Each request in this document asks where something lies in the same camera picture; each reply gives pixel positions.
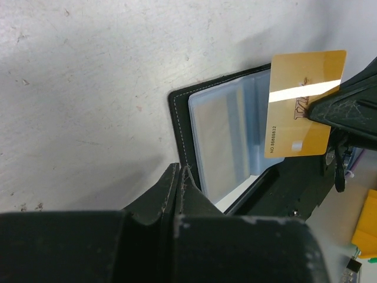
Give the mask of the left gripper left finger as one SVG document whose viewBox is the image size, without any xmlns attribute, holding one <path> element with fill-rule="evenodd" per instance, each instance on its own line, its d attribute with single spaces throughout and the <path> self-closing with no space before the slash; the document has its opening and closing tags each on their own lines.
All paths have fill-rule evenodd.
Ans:
<svg viewBox="0 0 377 283">
<path fill-rule="evenodd" d="M 2 282 L 170 282 L 179 165 L 121 210 L 1 215 Z"/>
</svg>

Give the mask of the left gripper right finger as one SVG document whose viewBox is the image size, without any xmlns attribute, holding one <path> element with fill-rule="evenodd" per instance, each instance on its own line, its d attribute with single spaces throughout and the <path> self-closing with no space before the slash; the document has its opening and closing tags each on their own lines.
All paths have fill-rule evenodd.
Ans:
<svg viewBox="0 0 377 283">
<path fill-rule="evenodd" d="M 304 221 L 226 216 L 180 171 L 175 216 L 176 282 L 329 282 Z"/>
</svg>

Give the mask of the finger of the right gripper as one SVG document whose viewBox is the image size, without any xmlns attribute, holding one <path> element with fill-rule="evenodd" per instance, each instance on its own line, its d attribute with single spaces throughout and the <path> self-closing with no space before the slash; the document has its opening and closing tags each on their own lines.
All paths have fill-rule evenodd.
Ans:
<svg viewBox="0 0 377 283">
<path fill-rule="evenodd" d="M 330 147 L 376 147 L 376 60 L 338 91 L 312 102 L 306 117 L 331 126 Z"/>
</svg>

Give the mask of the black card holder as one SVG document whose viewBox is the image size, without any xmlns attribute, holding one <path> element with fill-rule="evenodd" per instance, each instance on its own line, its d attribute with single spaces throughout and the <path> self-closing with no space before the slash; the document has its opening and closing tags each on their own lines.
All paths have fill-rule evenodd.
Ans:
<svg viewBox="0 0 377 283">
<path fill-rule="evenodd" d="M 323 156 L 264 156 L 270 65 L 172 91 L 180 163 L 227 215 L 307 219 L 333 185 Z"/>
</svg>

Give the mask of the gold card stripe up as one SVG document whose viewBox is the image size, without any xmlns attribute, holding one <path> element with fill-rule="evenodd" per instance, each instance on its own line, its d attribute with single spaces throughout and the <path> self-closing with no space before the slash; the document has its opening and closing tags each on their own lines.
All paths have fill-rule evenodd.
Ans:
<svg viewBox="0 0 377 283">
<path fill-rule="evenodd" d="M 195 96 L 190 107 L 206 188 L 237 186 L 249 177 L 243 88 L 206 91 Z"/>
</svg>

